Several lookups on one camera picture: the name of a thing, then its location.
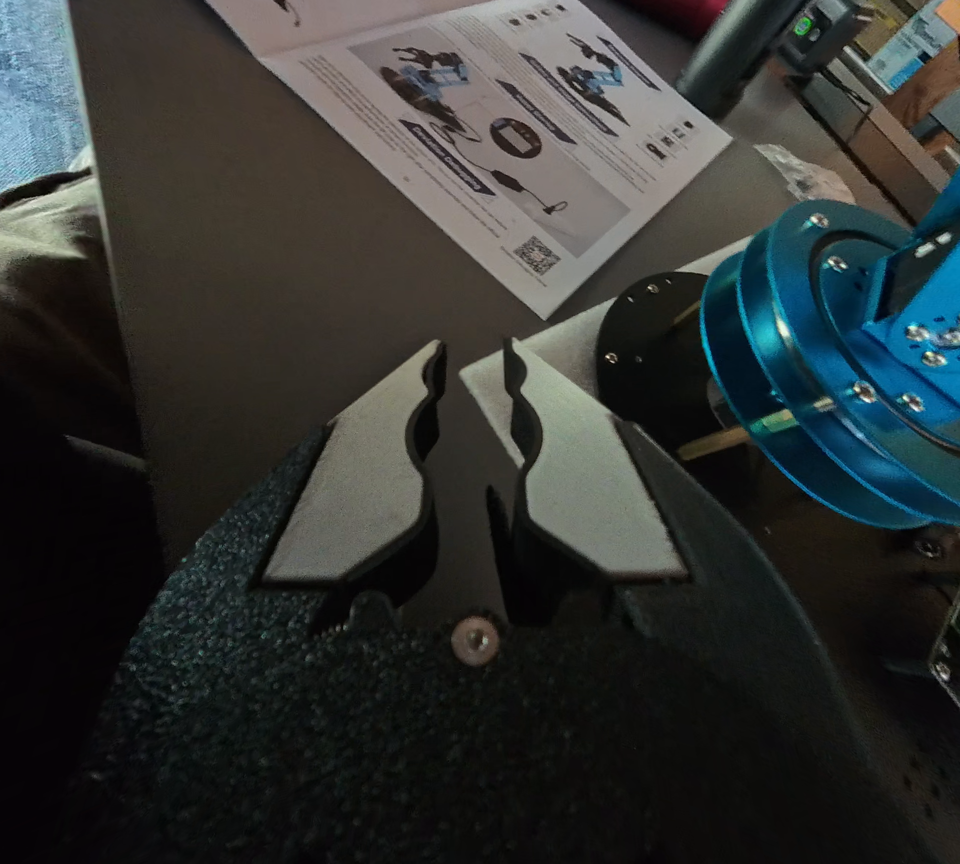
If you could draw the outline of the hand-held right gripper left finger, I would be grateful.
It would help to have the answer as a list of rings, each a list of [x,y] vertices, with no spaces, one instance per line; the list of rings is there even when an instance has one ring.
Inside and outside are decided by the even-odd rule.
[[[388,587],[421,587],[436,566],[426,459],[439,436],[447,347],[435,339],[326,426],[262,573],[267,586],[345,587],[399,557]]]

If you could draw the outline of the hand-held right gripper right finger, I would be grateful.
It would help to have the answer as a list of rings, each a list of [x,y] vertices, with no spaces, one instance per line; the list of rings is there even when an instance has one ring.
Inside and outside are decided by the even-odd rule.
[[[578,603],[605,617],[618,587],[689,582],[622,422],[519,340],[506,339],[501,354],[520,457],[508,529],[494,545],[510,623],[548,625]]]

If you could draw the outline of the grey desk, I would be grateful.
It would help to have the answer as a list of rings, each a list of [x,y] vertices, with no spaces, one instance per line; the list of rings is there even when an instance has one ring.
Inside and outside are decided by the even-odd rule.
[[[486,508],[517,468],[458,372],[548,324],[457,247],[200,0],[68,0],[158,523],[176,563],[315,427],[432,339],[447,345],[427,460],[437,570],[413,626],[505,618]],[[764,69],[721,123],[731,145],[550,323],[770,224],[793,202],[755,140],[840,173],[905,220]],[[727,497],[837,658],[925,656],[950,605],[952,547],[925,559],[858,530],[772,466]]]

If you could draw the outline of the white foam sheet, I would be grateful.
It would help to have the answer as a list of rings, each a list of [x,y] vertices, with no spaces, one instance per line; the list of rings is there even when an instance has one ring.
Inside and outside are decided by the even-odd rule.
[[[614,300],[574,315],[540,331],[521,344],[542,362],[598,403],[595,349],[599,329]],[[506,390],[502,351],[488,354],[459,372],[466,390],[478,405],[510,460],[520,467],[522,452],[511,434],[513,400]]]

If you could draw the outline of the person's dark pants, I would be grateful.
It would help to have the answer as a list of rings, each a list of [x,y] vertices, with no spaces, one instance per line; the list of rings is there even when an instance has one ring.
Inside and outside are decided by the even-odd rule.
[[[143,456],[90,164],[2,191],[2,387],[69,438]]]

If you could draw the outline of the clear bag with tiny parts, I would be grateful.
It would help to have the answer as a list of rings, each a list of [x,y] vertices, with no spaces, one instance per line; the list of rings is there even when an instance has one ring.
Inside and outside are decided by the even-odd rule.
[[[787,190],[797,200],[857,203],[854,193],[836,171],[804,161],[780,145],[759,143],[753,149],[783,177]]]

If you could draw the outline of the small black display charger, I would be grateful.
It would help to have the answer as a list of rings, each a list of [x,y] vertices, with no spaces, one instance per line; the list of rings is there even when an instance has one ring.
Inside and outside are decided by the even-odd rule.
[[[788,76],[809,79],[837,58],[874,16],[866,0],[810,0],[788,26],[776,57]]]

